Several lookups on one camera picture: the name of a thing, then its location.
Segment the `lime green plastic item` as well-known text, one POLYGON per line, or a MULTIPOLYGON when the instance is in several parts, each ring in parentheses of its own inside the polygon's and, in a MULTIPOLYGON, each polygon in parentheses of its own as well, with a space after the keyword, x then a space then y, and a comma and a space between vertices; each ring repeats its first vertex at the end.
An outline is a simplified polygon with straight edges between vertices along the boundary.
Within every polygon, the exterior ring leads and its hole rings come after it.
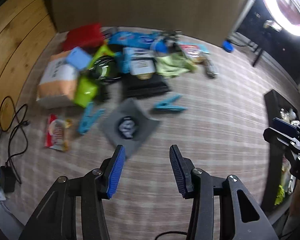
POLYGON ((98 85, 88 77, 80 76, 75 92, 74 104, 86 108, 98 93, 98 85))

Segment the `blue white pouch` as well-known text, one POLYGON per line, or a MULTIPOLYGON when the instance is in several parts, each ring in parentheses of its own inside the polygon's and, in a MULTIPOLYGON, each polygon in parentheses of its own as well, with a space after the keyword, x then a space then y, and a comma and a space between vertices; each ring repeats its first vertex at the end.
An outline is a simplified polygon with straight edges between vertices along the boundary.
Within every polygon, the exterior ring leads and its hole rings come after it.
POLYGON ((168 53, 168 47, 165 42, 160 39, 159 32, 145 34, 132 31, 118 31, 111 35, 108 44, 147 49, 165 54, 168 53))

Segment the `light blue clothespin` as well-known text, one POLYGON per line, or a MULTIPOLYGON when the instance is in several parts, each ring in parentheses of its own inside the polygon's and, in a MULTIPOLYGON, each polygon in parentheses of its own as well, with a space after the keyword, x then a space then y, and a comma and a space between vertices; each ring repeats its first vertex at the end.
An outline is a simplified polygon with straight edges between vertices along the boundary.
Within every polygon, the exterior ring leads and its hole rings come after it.
POLYGON ((153 106, 153 110, 157 112, 172 112, 172 113, 179 113, 187 110, 187 107, 184 106, 177 106, 173 103, 179 100, 182 97, 181 94, 176 94, 165 100, 156 102, 153 106))
POLYGON ((83 115, 79 121, 79 125, 77 128, 77 132, 80 135, 85 135, 93 124, 97 122, 97 120, 105 113, 105 109, 101 108, 97 111, 93 112, 95 104, 93 102, 88 103, 87 107, 85 108, 83 115))

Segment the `blue round disc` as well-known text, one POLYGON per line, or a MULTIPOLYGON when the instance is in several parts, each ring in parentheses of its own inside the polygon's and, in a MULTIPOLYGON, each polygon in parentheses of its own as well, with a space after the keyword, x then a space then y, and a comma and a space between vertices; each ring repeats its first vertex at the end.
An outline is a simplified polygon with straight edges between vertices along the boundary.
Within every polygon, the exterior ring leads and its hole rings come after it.
POLYGON ((227 52, 227 53, 232 53, 234 51, 234 48, 231 44, 231 42, 229 42, 228 40, 225 40, 222 43, 222 48, 227 52))

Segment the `grey square pouch with logo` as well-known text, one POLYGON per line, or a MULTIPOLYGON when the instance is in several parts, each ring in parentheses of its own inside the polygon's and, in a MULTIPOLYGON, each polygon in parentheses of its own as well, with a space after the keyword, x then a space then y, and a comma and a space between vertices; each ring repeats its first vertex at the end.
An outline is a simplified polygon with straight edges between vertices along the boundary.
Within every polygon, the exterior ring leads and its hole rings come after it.
POLYGON ((113 146, 123 145, 129 159, 160 125, 137 100, 124 100, 102 123, 102 131, 113 146))

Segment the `black storage tray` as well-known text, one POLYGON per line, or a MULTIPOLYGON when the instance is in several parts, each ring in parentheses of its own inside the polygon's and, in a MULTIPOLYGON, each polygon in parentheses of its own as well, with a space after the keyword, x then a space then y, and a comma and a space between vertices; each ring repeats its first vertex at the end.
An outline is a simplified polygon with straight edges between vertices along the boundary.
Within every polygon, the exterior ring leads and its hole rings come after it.
MULTIPOLYGON (((292 109, 299 118, 298 110, 280 93, 272 89, 264 94, 264 101, 268 115, 268 124, 271 127, 274 118, 279 118, 281 109, 292 109)), ((277 190, 281 182, 281 168, 284 151, 276 145, 269 145, 269 165, 268 175, 266 181, 266 188, 264 190, 263 199, 261 202, 261 209, 264 212, 271 212, 275 208, 275 200, 277 197, 277 190)))

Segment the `green cloth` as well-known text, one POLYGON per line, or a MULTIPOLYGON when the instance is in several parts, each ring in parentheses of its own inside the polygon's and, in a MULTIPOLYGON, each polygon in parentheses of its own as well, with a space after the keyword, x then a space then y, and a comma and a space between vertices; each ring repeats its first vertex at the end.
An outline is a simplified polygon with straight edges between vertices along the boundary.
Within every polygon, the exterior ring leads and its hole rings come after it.
POLYGON ((155 59, 157 73, 166 78, 180 76, 197 70, 197 65, 183 54, 173 53, 168 56, 156 57, 155 59))

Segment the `red fabric bag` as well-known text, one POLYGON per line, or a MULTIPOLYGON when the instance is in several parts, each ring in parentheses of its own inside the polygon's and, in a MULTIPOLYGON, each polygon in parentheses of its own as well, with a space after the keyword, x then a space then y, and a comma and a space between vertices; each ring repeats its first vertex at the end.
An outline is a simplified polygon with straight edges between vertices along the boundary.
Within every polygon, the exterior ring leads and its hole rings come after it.
POLYGON ((76 47, 95 48, 103 43, 104 38, 101 33, 101 25, 93 23, 69 31, 63 43, 63 50, 69 51, 76 47))

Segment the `red white snack packet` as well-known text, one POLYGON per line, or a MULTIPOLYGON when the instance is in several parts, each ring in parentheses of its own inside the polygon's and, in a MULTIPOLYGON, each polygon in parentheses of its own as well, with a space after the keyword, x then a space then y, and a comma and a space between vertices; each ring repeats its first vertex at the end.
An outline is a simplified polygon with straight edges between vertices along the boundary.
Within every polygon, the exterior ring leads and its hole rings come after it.
POLYGON ((44 147, 67 152, 70 148, 68 129, 72 124, 70 119, 62 119, 56 114, 50 114, 47 120, 44 147))

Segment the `yellow shuttlecock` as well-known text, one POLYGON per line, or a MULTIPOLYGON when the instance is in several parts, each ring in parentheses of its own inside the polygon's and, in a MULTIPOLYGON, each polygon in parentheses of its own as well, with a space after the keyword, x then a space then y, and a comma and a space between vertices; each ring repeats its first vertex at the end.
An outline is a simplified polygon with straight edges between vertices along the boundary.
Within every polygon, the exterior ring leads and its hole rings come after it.
POLYGON ((284 198, 285 198, 285 190, 282 185, 279 185, 274 205, 275 206, 280 205, 283 202, 284 198))

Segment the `black keyboard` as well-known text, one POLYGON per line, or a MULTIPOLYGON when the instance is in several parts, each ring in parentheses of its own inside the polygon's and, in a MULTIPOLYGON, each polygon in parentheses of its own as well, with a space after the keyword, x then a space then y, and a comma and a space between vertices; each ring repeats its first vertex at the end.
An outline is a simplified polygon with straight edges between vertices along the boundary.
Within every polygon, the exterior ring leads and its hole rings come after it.
POLYGON ((139 79, 135 75, 124 74, 121 80, 124 98, 144 99, 171 91, 165 79, 155 73, 145 80, 139 79))

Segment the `light blue sponge block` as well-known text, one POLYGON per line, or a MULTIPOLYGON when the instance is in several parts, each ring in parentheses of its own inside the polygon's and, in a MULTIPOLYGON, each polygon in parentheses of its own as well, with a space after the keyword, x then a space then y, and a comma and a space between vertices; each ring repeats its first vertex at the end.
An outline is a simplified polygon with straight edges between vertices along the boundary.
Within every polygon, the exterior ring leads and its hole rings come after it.
POLYGON ((66 56, 65 61, 78 71, 82 71, 89 66, 92 61, 92 56, 80 47, 75 47, 66 56))

